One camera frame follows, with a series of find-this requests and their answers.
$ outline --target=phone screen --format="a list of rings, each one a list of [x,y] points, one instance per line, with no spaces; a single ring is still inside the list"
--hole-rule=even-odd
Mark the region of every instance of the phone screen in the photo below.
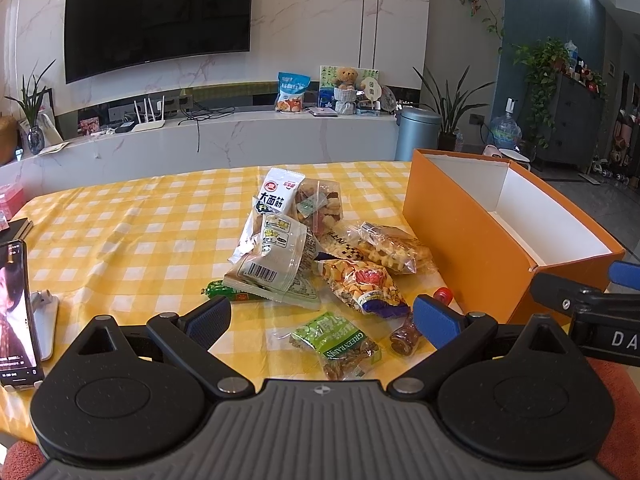
[[[32,383],[40,364],[31,334],[25,250],[23,242],[0,246],[0,380],[16,386]]]

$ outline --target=green raisin package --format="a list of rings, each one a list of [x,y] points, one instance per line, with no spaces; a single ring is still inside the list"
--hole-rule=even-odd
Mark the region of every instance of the green raisin package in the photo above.
[[[289,342],[296,348],[312,348],[330,381],[360,378],[382,358],[375,341],[349,320],[330,312],[294,330]]]

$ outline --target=red bottle cap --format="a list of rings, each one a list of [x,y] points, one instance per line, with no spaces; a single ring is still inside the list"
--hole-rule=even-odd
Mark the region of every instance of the red bottle cap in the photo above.
[[[453,292],[451,292],[446,286],[441,286],[436,292],[433,294],[433,298],[438,300],[441,303],[449,306],[449,303],[453,301]]]

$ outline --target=dark cabinet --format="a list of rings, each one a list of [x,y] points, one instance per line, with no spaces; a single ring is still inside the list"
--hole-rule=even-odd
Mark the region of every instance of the dark cabinet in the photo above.
[[[604,101],[577,81],[560,75],[558,91],[551,103],[554,130],[546,128],[548,147],[538,147],[536,158],[588,166],[598,142]]]

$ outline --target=smartphone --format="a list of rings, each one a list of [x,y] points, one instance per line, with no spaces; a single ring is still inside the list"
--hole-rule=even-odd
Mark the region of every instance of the smartphone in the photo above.
[[[44,380],[22,240],[0,244],[0,384],[12,391]]]

